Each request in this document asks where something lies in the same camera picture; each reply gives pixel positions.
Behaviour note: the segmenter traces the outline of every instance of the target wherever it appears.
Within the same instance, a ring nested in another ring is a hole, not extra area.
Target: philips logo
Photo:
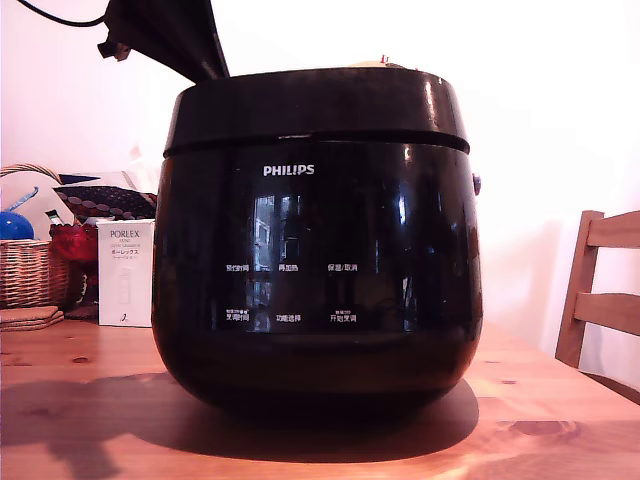
[[[263,176],[268,175],[313,175],[315,165],[272,165],[265,166],[262,170]]]

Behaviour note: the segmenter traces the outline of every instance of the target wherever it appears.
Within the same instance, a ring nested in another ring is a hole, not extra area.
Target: power cord
[[[95,20],[90,20],[88,22],[74,22],[71,20],[65,20],[64,18],[59,18],[50,13],[45,12],[44,10],[40,10],[35,5],[31,5],[26,0],[18,0],[22,5],[27,7],[32,12],[37,13],[38,15],[42,15],[44,18],[48,20],[52,20],[56,23],[60,23],[62,25],[66,25],[67,27],[95,27],[96,25],[100,25],[104,21],[104,15],[96,18]]]

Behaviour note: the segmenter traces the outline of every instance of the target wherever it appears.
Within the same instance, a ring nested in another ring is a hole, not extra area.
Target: button label
[[[330,263],[327,265],[327,272],[357,272],[357,263]]]
[[[295,323],[301,320],[301,315],[276,315],[276,322]]]
[[[336,313],[331,315],[331,323],[355,323],[357,318],[351,313],[351,310],[336,310]]]
[[[226,310],[226,320],[230,322],[248,322],[249,321],[249,310],[236,310],[232,308],[227,308]]]
[[[248,272],[249,265],[227,265],[227,272]]]
[[[278,271],[279,272],[297,272],[298,265],[281,263],[278,265]]]

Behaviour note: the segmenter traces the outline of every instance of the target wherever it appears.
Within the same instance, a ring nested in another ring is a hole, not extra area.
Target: chair slat
[[[587,245],[640,248],[640,211],[592,220]]]
[[[574,317],[640,336],[640,296],[627,293],[578,293]]]

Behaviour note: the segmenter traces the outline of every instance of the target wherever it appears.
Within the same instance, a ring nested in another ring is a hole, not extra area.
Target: wooden table
[[[174,383],[149,329],[72,320],[2,334],[1,414],[8,480],[640,479],[640,407],[490,324],[465,380],[402,425],[239,423]]]

